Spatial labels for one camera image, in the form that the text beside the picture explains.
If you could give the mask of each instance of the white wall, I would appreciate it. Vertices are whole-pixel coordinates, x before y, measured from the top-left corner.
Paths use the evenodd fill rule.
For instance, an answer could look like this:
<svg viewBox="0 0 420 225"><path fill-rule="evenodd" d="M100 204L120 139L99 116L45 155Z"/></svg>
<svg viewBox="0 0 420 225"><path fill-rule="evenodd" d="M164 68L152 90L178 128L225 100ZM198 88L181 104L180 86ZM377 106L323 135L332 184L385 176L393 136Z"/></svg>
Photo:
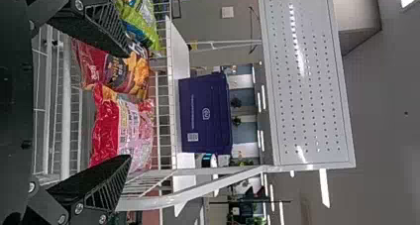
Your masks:
<svg viewBox="0 0 420 225"><path fill-rule="evenodd" d="M222 7L234 7L233 19L222 19ZM187 42L260 40L261 27L257 17L258 0L184 0L182 18L174 20L176 28ZM191 66L246 64L263 59L262 47L250 54L251 47L190 53Z"/></svg>
<svg viewBox="0 0 420 225"><path fill-rule="evenodd" d="M275 175L276 193L296 200L286 225L420 224L420 4L379 7L383 31L344 59L358 168L329 172L331 209L318 173ZM296 216L305 200L311 223Z"/></svg>
<svg viewBox="0 0 420 225"><path fill-rule="evenodd" d="M377 28L380 25L377 0L334 0L340 31Z"/></svg>

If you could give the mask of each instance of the ceiling light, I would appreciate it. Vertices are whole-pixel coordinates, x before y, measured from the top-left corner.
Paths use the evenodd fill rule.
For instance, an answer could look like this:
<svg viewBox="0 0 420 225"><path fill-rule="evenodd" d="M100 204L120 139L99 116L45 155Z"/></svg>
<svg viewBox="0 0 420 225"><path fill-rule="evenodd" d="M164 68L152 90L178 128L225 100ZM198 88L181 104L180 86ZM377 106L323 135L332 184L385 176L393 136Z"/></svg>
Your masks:
<svg viewBox="0 0 420 225"><path fill-rule="evenodd" d="M263 182L265 184L264 188L265 188L265 196L268 196L268 182L266 179L266 174L263 176Z"/></svg>
<svg viewBox="0 0 420 225"><path fill-rule="evenodd" d="M275 212L274 188L272 187L272 184L269 185L269 200L271 203L271 211Z"/></svg>
<svg viewBox="0 0 420 225"><path fill-rule="evenodd" d="M260 133L260 130L257 130L257 138L259 139L259 149L262 147L262 139Z"/></svg>
<svg viewBox="0 0 420 225"><path fill-rule="evenodd" d="M284 225L284 207L283 203L279 203L279 209L280 209L280 225Z"/></svg>
<svg viewBox="0 0 420 225"><path fill-rule="evenodd" d="M262 85L262 109L265 110L265 86Z"/></svg>
<svg viewBox="0 0 420 225"><path fill-rule="evenodd" d="M265 205L265 203L262 204L262 213L263 213L263 218L266 219L266 205Z"/></svg>
<svg viewBox="0 0 420 225"><path fill-rule="evenodd" d="M256 70L253 68L253 83L256 84Z"/></svg>
<svg viewBox="0 0 420 225"><path fill-rule="evenodd" d="M260 174L260 176L262 177L262 186L264 186L264 182L263 182L263 173Z"/></svg>
<svg viewBox="0 0 420 225"><path fill-rule="evenodd" d="M259 113L262 113L262 98L260 96L260 93L257 94L257 98L258 98L258 102L257 104L259 105Z"/></svg>
<svg viewBox="0 0 420 225"><path fill-rule="evenodd" d="M326 169L319 169L319 181L321 184L321 196L322 196L322 203L330 208L330 191L328 189L328 177L327 177L327 170Z"/></svg>
<svg viewBox="0 0 420 225"><path fill-rule="evenodd" d="M265 143L263 140L263 130L261 130L262 151L265 152Z"/></svg>

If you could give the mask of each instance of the navy blue box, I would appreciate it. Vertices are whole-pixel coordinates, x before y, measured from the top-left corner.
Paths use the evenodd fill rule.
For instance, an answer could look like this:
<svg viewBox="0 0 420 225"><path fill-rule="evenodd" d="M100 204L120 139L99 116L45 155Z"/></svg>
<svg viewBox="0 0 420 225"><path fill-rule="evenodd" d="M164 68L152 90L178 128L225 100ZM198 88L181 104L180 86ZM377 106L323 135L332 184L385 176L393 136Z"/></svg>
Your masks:
<svg viewBox="0 0 420 225"><path fill-rule="evenodd" d="M232 119L224 73L179 80L182 151L230 155Z"/></svg>

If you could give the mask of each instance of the pegboard panel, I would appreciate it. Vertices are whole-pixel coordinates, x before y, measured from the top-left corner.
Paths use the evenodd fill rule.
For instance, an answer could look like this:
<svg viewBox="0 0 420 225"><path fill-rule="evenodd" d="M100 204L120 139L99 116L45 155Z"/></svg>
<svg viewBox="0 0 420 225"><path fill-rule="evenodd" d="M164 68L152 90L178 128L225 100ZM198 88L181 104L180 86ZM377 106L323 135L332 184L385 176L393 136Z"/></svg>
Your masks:
<svg viewBox="0 0 420 225"><path fill-rule="evenodd" d="M296 170L354 167L332 0L260 0L260 9L260 80L269 114L263 130L271 132L274 163Z"/></svg>

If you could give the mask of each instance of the product label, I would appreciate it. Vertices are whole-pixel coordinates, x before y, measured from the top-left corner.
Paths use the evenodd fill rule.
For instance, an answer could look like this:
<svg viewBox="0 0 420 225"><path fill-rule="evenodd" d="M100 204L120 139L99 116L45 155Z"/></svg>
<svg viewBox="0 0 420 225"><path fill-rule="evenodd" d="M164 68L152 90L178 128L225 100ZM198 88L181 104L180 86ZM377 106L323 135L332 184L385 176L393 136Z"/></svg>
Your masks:
<svg viewBox="0 0 420 225"><path fill-rule="evenodd" d="M130 81L129 68L121 58L107 55L105 60L105 82L111 88L125 87Z"/></svg>
<svg viewBox="0 0 420 225"><path fill-rule="evenodd" d="M120 104L120 144L127 143L128 141L128 109L124 101L119 100Z"/></svg>
<svg viewBox="0 0 420 225"><path fill-rule="evenodd" d="M188 143L198 142L198 133L187 134Z"/></svg>
<svg viewBox="0 0 420 225"><path fill-rule="evenodd" d="M210 119L210 109L209 108L203 108L203 120L209 120Z"/></svg>

